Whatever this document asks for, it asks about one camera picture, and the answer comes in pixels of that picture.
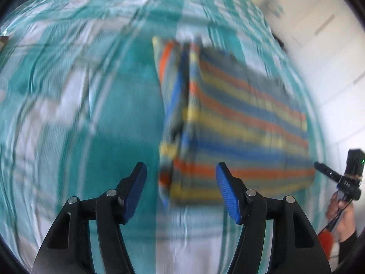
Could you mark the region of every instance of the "yellow stripe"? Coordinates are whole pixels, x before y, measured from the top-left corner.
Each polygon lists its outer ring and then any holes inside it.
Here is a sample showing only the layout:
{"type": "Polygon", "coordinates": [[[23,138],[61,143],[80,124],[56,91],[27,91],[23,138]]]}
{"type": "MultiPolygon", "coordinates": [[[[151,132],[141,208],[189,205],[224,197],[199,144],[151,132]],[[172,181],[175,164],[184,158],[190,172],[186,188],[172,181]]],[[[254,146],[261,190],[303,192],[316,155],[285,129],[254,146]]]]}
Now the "yellow stripe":
{"type": "Polygon", "coordinates": [[[250,128],[226,121],[204,110],[199,111],[194,108],[189,108],[183,113],[183,117],[184,121],[200,123],[204,127],[219,133],[224,137],[240,139],[242,141],[262,145],[267,148],[284,149],[286,152],[292,154],[299,154],[302,156],[307,156],[308,154],[308,149],[290,143],[282,137],[275,137],[271,134],[262,135],[250,128]]]}
{"type": "Polygon", "coordinates": [[[177,156],[178,148],[176,144],[161,143],[159,146],[161,156],[168,157],[173,160],[177,156]]]}
{"type": "MultiPolygon", "coordinates": [[[[305,180],[299,183],[289,184],[275,188],[260,188],[257,191],[264,197],[273,197],[280,194],[289,194],[302,188],[307,188],[313,183],[313,180],[305,180]]],[[[222,200],[222,195],[219,189],[204,189],[204,188],[181,188],[179,183],[172,183],[170,186],[170,198],[172,200],[187,200],[187,201],[218,201],[222,200]]]]}
{"type": "Polygon", "coordinates": [[[158,44],[158,42],[159,42],[159,37],[158,36],[153,36],[152,37],[152,45],[153,45],[154,48],[157,47],[156,45],[158,44]]]}
{"type": "Polygon", "coordinates": [[[248,92],[238,89],[234,87],[233,85],[230,85],[226,81],[222,80],[219,77],[214,76],[213,74],[210,74],[206,71],[200,70],[201,78],[205,83],[208,83],[210,85],[215,86],[219,90],[224,91],[225,93],[231,95],[232,97],[235,97],[236,99],[239,99],[241,101],[244,101],[250,105],[262,108],[264,110],[273,112],[275,115],[280,117],[282,120],[300,128],[302,131],[307,130],[307,123],[305,121],[301,121],[298,118],[293,117],[285,110],[281,109],[280,107],[276,106],[272,102],[262,99],[257,96],[252,96],[248,92]]]}
{"type": "Polygon", "coordinates": [[[189,57],[190,57],[190,61],[194,62],[194,63],[197,63],[199,60],[198,54],[195,51],[190,51],[189,57]]]}

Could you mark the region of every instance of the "orange stripe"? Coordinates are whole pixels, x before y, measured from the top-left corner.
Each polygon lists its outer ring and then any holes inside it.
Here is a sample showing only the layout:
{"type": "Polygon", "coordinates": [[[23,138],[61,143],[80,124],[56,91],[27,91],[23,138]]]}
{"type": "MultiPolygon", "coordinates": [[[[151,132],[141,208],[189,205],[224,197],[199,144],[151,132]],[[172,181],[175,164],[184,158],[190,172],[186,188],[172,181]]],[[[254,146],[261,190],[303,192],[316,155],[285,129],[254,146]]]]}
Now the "orange stripe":
{"type": "Polygon", "coordinates": [[[158,76],[159,76],[160,84],[162,84],[162,81],[164,80],[166,65],[169,62],[170,54],[171,54],[171,51],[172,51],[174,45],[175,45],[174,41],[169,41],[166,44],[164,50],[162,51],[162,55],[161,55],[160,63],[159,63],[159,67],[158,67],[158,76]]]}
{"type": "MultiPolygon", "coordinates": [[[[183,176],[191,177],[192,175],[201,178],[215,178],[215,167],[206,164],[187,163],[180,160],[174,160],[175,170],[180,171],[183,176]]],[[[244,179],[279,179],[279,178],[298,178],[313,176],[315,170],[308,169],[229,169],[233,176],[244,179]]]]}
{"type": "Polygon", "coordinates": [[[222,79],[224,79],[228,83],[230,83],[236,87],[241,87],[241,88],[247,90],[250,94],[253,94],[255,96],[261,97],[265,100],[272,102],[273,104],[282,108],[283,110],[285,110],[292,116],[299,118],[301,121],[305,120],[304,114],[300,113],[299,111],[295,111],[295,110],[291,109],[289,106],[273,99],[273,97],[271,97],[270,95],[258,91],[257,89],[255,89],[251,85],[249,85],[246,81],[237,79],[237,78],[233,77],[232,75],[229,75],[229,74],[225,73],[224,71],[220,70],[219,68],[217,68],[205,61],[202,61],[202,60],[200,61],[200,67],[208,72],[218,74],[220,77],[222,77],[222,79]]]}
{"type": "Polygon", "coordinates": [[[193,42],[190,43],[190,48],[191,48],[191,50],[195,51],[196,53],[199,53],[199,51],[200,51],[199,46],[196,43],[193,43],[193,42]]]}
{"type": "Polygon", "coordinates": [[[160,172],[158,174],[158,183],[161,186],[168,188],[171,184],[171,174],[169,172],[160,172]]]}
{"type": "Polygon", "coordinates": [[[220,115],[222,115],[226,118],[229,118],[230,120],[238,121],[249,127],[256,127],[256,128],[260,128],[264,131],[270,131],[270,132],[282,135],[285,138],[287,138],[288,140],[290,140],[291,142],[296,143],[300,146],[303,146],[303,147],[308,146],[307,140],[304,140],[296,135],[293,135],[292,133],[289,133],[287,130],[283,129],[282,127],[278,126],[277,124],[269,123],[262,119],[245,115],[241,112],[234,111],[234,110],[220,104],[218,101],[216,101],[213,98],[206,95],[199,88],[199,86],[196,82],[191,82],[189,84],[189,91],[191,92],[191,94],[199,96],[199,100],[201,101],[201,103],[203,105],[205,105],[209,109],[219,113],[220,115]]]}

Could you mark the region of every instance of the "bed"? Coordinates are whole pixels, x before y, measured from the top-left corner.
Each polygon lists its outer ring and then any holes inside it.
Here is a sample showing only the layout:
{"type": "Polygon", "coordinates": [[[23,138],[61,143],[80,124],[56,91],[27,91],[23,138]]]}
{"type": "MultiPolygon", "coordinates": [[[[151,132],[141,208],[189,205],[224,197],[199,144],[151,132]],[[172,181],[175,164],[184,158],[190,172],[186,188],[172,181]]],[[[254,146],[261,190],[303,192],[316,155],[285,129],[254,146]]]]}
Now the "bed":
{"type": "MultiPolygon", "coordinates": [[[[305,107],[311,158],[325,161],[309,93],[251,0],[30,0],[0,33],[9,36],[0,54],[0,234],[28,270],[68,197],[96,197],[143,161],[146,186],[122,228],[136,273],[227,272],[241,228],[224,206],[167,210],[158,197],[164,108],[153,36],[198,34],[262,77],[280,78],[305,107]]],[[[316,174],[293,194],[316,230],[327,188],[316,174]]],[[[268,223],[262,273],[270,232],[268,223]]],[[[103,273],[97,250],[93,257],[103,273]]]]}

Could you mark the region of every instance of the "striped cloth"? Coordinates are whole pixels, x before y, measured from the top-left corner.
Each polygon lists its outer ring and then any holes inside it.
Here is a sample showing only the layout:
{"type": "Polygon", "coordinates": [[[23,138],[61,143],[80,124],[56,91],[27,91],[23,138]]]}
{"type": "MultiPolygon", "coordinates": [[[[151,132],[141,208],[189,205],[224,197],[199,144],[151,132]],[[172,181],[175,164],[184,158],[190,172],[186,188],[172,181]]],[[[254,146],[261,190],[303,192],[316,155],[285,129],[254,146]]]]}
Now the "striped cloth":
{"type": "Polygon", "coordinates": [[[220,201],[220,161],[268,197],[313,182],[305,113],[279,79],[196,43],[154,37],[153,46],[165,107],[159,147],[165,204],[220,201]]]}
{"type": "MultiPolygon", "coordinates": [[[[30,0],[0,35],[9,36],[0,53],[0,234],[29,270],[68,197],[97,197],[143,161],[145,188],[122,227],[136,273],[227,272],[240,227],[225,207],[167,210],[160,201],[165,113],[154,36],[199,36],[261,77],[281,79],[307,117],[311,159],[325,161],[309,93],[250,0],[30,0]]],[[[315,228],[327,187],[316,174],[310,188],[293,194],[315,228]]],[[[93,221],[90,228],[102,274],[93,221]]],[[[265,246],[261,273],[269,253],[265,246]]]]}

